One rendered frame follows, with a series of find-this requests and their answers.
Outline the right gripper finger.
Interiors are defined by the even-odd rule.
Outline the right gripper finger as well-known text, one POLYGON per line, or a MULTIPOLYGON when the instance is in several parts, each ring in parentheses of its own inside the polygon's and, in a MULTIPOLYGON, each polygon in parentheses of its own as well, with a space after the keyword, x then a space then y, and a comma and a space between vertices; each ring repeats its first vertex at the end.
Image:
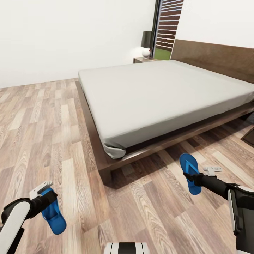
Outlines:
POLYGON ((193 182, 194 181, 194 175, 188 174, 183 172, 183 175, 190 181, 193 182))

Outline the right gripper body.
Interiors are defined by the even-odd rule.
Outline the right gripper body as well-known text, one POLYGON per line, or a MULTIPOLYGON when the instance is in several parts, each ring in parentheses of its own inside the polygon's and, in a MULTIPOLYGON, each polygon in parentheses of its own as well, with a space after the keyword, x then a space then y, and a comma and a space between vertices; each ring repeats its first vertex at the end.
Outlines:
POLYGON ((194 175, 194 184, 197 187, 206 187, 207 189, 211 190, 212 192, 216 193, 214 190, 214 185, 216 182, 221 181, 216 176, 208 176, 204 174, 195 174, 194 175))

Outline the sandal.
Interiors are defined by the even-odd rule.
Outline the sandal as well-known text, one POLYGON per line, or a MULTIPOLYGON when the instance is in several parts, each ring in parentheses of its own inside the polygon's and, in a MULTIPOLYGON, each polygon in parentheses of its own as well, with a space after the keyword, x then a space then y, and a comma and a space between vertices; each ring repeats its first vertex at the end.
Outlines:
MULTIPOLYGON (((191 174, 191 175, 200 174, 199 170, 198 170, 197 160, 192 155, 190 155, 188 153, 183 153, 180 156, 179 160, 180 160, 180 165, 181 165, 183 172, 191 174)), ((201 187, 197 187, 194 184, 194 181, 190 182, 187 179, 187 182, 188 182, 189 191, 193 195, 198 195, 201 193, 201 187)))
MULTIPOLYGON (((44 195, 50 190, 53 190, 53 188, 49 187, 41 194, 44 195)), ((41 213, 43 215, 43 218, 45 218, 46 221, 49 223, 55 235, 59 235, 65 231, 67 223, 64 217, 62 216, 62 213, 60 212, 57 199, 52 204, 47 206, 46 209, 43 210, 41 213)))

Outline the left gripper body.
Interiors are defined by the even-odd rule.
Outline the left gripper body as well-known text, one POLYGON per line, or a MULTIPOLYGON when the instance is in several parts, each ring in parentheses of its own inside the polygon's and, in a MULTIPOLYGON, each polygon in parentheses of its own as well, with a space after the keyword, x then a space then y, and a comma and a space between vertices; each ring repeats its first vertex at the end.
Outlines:
POLYGON ((36 214, 38 215, 40 212, 42 212, 43 210, 46 209, 47 206, 49 206, 50 204, 52 204, 56 199, 56 194, 54 193, 53 190, 50 190, 49 192, 47 192, 46 194, 44 194, 41 197, 36 198, 38 200, 41 201, 41 209, 39 210, 39 212, 36 214))

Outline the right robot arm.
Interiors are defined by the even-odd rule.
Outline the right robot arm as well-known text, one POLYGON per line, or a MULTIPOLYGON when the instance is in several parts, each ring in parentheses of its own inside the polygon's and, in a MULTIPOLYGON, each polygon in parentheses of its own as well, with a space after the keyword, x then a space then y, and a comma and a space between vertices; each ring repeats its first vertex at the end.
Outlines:
POLYGON ((220 166, 203 167, 207 173, 183 175, 197 187, 206 187, 229 201, 231 223, 236 235, 237 254, 254 254, 254 190, 236 183, 226 183, 217 178, 220 166))

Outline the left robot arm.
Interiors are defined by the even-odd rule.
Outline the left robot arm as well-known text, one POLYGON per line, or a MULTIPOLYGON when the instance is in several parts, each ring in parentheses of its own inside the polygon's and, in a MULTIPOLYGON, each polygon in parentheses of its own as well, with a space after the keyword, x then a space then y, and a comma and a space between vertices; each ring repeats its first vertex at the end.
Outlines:
POLYGON ((30 192, 30 198, 17 199, 4 207, 1 214, 0 254, 15 254, 24 232, 24 221, 38 215, 57 199, 53 190, 41 194, 52 185, 52 180, 45 181, 30 192))

